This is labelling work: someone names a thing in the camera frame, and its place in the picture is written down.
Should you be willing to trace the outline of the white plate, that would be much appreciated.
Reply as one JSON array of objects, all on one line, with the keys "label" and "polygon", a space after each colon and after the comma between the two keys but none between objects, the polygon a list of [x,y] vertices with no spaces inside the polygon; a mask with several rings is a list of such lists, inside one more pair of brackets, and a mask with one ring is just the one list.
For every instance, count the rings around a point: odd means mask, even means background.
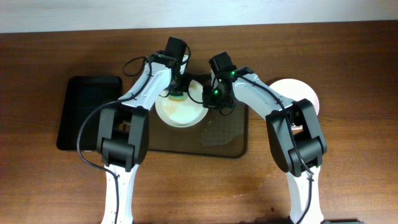
[{"label": "white plate", "polygon": [[295,101],[300,101],[304,98],[309,100],[314,106],[316,114],[319,114],[320,102],[318,96],[305,82],[293,78],[283,78],[273,82],[270,88]]},{"label": "white plate", "polygon": [[192,80],[186,92],[188,98],[185,101],[172,101],[165,97],[166,90],[155,101],[155,110],[159,118],[169,126],[175,128],[187,128],[199,123],[207,114],[208,109],[198,102],[202,102],[203,85]]}]

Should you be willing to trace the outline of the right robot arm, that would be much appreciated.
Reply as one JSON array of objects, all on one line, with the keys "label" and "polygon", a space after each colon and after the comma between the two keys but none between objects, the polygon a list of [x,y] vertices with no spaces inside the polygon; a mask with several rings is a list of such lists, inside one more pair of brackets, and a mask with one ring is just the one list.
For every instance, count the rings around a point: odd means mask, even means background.
[{"label": "right robot arm", "polygon": [[242,102],[267,127],[272,158],[286,174],[291,223],[323,223],[318,179],[327,144],[313,104],[295,101],[263,83],[248,67],[238,68],[226,53],[209,60],[214,75],[203,88],[203,106],[221,111]]}]

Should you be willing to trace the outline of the green yellow sponge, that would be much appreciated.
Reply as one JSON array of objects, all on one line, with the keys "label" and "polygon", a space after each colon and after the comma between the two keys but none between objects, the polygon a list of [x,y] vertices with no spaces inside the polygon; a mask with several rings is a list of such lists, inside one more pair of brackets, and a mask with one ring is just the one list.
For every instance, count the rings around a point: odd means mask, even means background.
[{"label": "green yellow sponge", "polygon": [[172,101],[185,101],[187,98],[187,94],[183,91],[171,91],[169,94],[169,100]]}]

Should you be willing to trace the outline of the white plate bottom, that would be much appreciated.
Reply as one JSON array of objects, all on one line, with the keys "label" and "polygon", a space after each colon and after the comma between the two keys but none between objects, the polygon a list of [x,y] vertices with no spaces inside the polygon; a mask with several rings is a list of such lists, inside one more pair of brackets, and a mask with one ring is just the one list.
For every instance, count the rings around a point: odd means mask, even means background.
[{"label": "white plate bottom", "polygon": [[318,96],[305,82],[293,78],[283,78],[273,82],[270,88],[295,101],[300,101],[304,98],[309,100],[314,106],[316,114],[319,114],[320,102]]}]

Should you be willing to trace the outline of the brown serving tray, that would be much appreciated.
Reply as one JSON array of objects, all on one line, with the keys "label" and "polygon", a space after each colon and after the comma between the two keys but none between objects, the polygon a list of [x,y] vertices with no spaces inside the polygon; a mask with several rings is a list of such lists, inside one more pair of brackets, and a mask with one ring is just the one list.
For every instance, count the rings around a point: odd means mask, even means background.
[{"label": "brown serving tray", "polygon": [[239,158],[248,147],[248,107],[236,103],[228,116],[210,110],[197,124],[176,128],[149,113],[149,150],[224,158]]}]

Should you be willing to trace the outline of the black plastic tray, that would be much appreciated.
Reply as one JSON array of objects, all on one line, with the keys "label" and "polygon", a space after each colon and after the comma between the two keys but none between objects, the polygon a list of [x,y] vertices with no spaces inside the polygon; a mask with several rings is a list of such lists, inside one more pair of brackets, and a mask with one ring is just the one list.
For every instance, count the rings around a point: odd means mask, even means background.
[{"label": "black plastic tray", "polygon": [[75,76],[68,81],[56,146],[75,151],[78,132],[87,116],[104,103],[117,100],[122,93],[117,76]]}]

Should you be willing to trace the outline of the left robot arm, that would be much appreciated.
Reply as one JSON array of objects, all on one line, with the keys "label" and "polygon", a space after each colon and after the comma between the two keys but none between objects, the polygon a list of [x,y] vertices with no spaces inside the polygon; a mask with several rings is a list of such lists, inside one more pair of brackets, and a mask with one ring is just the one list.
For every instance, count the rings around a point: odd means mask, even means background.
[{"label": "left robot arm", "polygon": [[134,180],[149,148],[149,111],[165,89],[180,83],[190,55],[184,40],[169,37],[164,50],[142,58],[130,90],[101,109],[96,148],[106,170],[103,223],[133,223]]}]

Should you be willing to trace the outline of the white plate top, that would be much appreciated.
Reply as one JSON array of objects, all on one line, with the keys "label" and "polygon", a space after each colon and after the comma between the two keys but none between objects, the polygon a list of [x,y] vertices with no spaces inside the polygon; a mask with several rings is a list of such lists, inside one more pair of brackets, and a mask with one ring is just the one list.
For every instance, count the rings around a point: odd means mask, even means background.
[{"label": "white plate top", "polygon": [[199,123],[207,114],[208,109],[198,102],[202,102],[203,85],[192,80],[186,92],[188,98],[185,101],[172,101],[165,97],[166,90],[155,101],[155,110],[159,118],[169,126],[175,128],[187,128]]}]

